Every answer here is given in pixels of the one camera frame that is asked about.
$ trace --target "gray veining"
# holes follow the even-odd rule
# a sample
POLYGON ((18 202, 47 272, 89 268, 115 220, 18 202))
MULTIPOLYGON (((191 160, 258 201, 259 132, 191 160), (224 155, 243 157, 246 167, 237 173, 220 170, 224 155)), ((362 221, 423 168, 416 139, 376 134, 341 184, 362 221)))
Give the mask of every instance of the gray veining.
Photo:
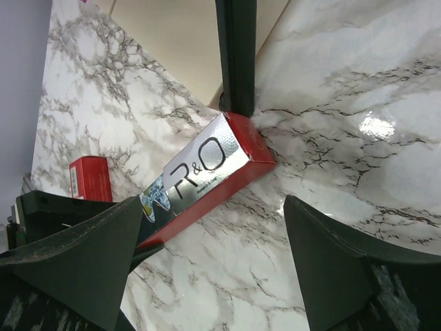
MULTIPOLYGON (((441 253, 441 3, 291 1, 257 65, 254 123, 278 167, 142 263, 122 308, 138 330, 308 330, 283 201, 441 253)), ((211 119, 94 6, 54 0, 32 181, 106 156, 138 194, 211 119)))

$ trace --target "white marble pattern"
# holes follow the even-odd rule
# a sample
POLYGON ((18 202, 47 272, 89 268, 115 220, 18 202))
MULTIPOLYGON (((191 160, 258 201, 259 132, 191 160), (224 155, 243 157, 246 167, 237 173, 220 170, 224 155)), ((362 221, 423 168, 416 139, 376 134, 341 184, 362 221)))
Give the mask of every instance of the white marble pattern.
MULTIPOLYGON (((291 1, 256 73, 279 163, 128 278, 137 330, 308 330, 283 221, 294 194, 381 239, 441 254, 441 3, 291 1)), ((54 0, 32 180, 107 156, 136 194, 215 113, 93 7, 54 0)))

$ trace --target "red box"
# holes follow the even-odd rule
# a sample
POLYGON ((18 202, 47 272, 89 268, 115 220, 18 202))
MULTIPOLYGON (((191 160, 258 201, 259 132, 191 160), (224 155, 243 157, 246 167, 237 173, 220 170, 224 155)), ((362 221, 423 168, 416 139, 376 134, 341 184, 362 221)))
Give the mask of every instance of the red box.
MULTIPOLYGON (((209 156, 207 160, 213 161, 213 154, 209 156)), ((234 113, 220 114, 140 195, 144 217, 139 246, 165 243, 275 167, 271 152, 250 119, 234 113), (232 141, 237 142, 235 148, 231 147, 232 141), (216 144, 222 150, 222 163, 216 163, 218 166, 214 162, 207 166, 201 156, 201 150, 209 143, 213 150, 216 144), (235 152, 229 157, 223 148, 235 152)))
POLYGON ((81 157, 69 165, 72 198, 112 202, 105 157, 81 157))

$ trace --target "gray wall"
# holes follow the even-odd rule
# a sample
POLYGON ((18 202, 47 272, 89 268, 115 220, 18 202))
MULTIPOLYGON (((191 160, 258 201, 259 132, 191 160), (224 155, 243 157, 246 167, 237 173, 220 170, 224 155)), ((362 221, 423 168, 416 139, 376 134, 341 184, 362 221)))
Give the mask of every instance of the gray wall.
POLYGON ((51 6, 0 0, 0 224, 32 167, 51 6))

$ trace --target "small red box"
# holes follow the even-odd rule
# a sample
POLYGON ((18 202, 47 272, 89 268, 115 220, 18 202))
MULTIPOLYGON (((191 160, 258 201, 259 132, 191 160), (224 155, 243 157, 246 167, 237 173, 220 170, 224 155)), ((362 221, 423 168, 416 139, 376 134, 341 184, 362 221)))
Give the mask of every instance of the small red box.
POLYGON ((72 198, 112 202, 105 157, 81 157, 69 165, 72 198))

